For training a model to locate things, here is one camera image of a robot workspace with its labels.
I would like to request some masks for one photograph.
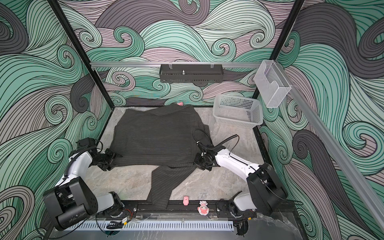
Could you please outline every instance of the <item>swirl patterned wallpaper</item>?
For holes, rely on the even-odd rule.
[[[312,5],[321,0],[311,0]],[[269,59],[294,0],[60,0],[91,61]],[[114,104],[213,105],[251,97],[256,69],[225,69],[223,83],[161,83],[159,68],[99,68]]]
[[[109,113],[48,2],[0,0],[0,239],[46,232],[43,192]]]
[[[384,1],[304,6],[278,61],[384,200]],[[264,109],[260,132],[309,239],[384,239],[294,99]]]

